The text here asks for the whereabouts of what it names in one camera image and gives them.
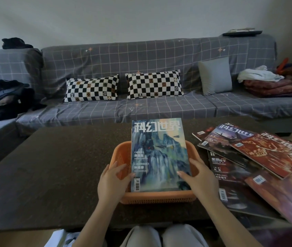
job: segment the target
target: sofa backrest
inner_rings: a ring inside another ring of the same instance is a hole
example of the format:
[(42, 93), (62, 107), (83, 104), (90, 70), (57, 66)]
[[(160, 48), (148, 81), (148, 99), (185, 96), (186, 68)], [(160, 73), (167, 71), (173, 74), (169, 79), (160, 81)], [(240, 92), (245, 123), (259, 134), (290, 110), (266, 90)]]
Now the sofa backrest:
[(0, 49), (0, 79), (30, 84), (36, 98), (43, 98), (41, 67), (43, 60), (38, 49)]
[(183, 89), (201, 87), (198, 62), (229, 56), (231, 74), (266, 65), (273, 68), (273, 37), (208, 37), (128, 43), (53, 46), (42, 49), (42, 81), (47, 97), (63, 97), (67, 78), (101, 78), (119, 74), (119, 93), (126, 93), (126, 73), (180, 69)]

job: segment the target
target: person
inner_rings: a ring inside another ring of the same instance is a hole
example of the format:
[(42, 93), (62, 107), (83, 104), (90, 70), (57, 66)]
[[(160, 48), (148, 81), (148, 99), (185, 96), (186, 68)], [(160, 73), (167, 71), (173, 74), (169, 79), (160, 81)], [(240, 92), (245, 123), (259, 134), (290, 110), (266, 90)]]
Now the person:
[[(200, 200), (226, 247), (258, 247), (262, 246), (234, 215), (222, 204), (218, 197), (218, 180), (213, 172), (204, 164), (201, 158), (189, 159), (190, 163), (199, 170), (198, 175), (191, 177), (178, 171), (177, 174), (191, 187)], [(134, 173), (123, 180), (116, 174), (126, 167), (126, 164), (112, 168), (109, 165), (103, 170), (98, 184), (98, 204), (90, 219), (73, 243), (73, 247), (101, 247), (113, 212), (123, 197)], [(173, 225), (162, 235), (164, 247), (208, 247), (201, 233), (190, 225)], [(121, 247), (161, 247), (158, 232), (149, 226), (134, 227)]]

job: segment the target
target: black and white pillow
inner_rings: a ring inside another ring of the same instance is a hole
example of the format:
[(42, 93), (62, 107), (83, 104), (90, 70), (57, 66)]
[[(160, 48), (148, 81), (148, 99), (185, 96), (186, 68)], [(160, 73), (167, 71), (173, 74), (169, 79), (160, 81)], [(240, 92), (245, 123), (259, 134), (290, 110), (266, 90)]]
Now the black and white pillow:
[(182, 96), (180, 70), (148, 74), (125, 74), (129, 83), (128, 99), (151, 98), (165, 95)]
[(118, 81), (118, 75), (99, 79), (67, 79), (64, 102), (115, 100)]

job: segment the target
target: orange basket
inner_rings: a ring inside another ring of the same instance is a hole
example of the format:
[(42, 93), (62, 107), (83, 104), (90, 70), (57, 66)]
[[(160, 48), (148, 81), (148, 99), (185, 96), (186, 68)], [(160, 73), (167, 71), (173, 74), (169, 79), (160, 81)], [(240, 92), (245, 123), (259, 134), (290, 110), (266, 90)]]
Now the orange basket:
[[(187, 154), (189, 158), (199, 158), (198, 151), (195, 146), (186, 141)], [(117, 174), (119, 179), (125, 178), (131, 172), (131, 141), (125, 141), (119, 144), (113, 153), (110, 167), (117, 161), (118, 165), (127, 164), (127, 168)], [(198, 169), (190, 164), (192, 176), (196, 176)], [(166, 191), (166, 192), (130, 192), (131, 183), (129, 183), (126, 193), (121, 199), (122, 204), (140, 204), (140, 203), (176, 203), (176, 202), (192, 202), (196, 196), (191, 190), (188, 191)]]

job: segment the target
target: leg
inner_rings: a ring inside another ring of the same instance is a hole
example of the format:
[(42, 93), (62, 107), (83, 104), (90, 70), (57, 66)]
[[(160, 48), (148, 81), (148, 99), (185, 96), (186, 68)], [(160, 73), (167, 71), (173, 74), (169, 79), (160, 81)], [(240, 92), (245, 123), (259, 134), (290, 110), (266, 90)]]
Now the leg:
[(161, 247), (159, 233), (150, 226), (135, 226), (121, 247)]
[(190, 225), (173, 225), (162, 238), (163, 247), (208, 247), (202, 234)]

